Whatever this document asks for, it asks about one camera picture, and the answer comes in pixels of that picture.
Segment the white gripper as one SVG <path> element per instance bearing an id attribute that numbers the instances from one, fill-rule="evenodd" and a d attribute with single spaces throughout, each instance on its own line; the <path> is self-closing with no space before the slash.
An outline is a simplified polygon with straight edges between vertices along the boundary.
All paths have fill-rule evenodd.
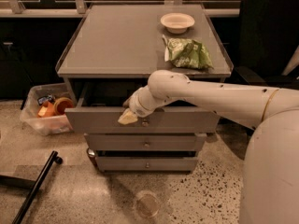
<path id="1" fill-rule="evenodd" d="M 155 99 L 148 87 L 142 87 L 135 91 L 122 104 L 123 107 L 129 107 L 124 110 L 118 119 L 118 123 L 127 125 L 138 121 L 138 117 L 144 118 L 150 115 L 156 108 Z"/>

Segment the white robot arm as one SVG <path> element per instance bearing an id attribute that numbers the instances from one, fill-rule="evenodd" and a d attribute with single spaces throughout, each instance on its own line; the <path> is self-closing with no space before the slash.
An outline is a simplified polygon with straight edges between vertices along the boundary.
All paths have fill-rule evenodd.
<path id="1" fill-rule="evenodd" d="M 119 123 L 185 101 L 253 130 L 244 160 L 240 224 L 299 224 L 299 90 L 192 81 L 153 72 Z"/>

